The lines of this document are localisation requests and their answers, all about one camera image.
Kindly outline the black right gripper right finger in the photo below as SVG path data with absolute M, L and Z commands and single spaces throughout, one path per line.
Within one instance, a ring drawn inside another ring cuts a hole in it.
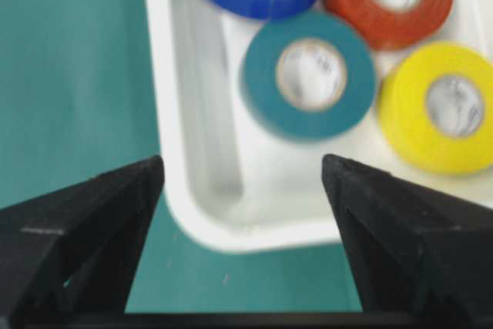
M 492 322 L 492 211 L 334 154 L 321 179 L 366 312 Z

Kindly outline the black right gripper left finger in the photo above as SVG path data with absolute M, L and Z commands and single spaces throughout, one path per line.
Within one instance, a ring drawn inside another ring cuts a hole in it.
M 1 211 L 1 322 L 125 310 L 164 185 L 151 156 Z

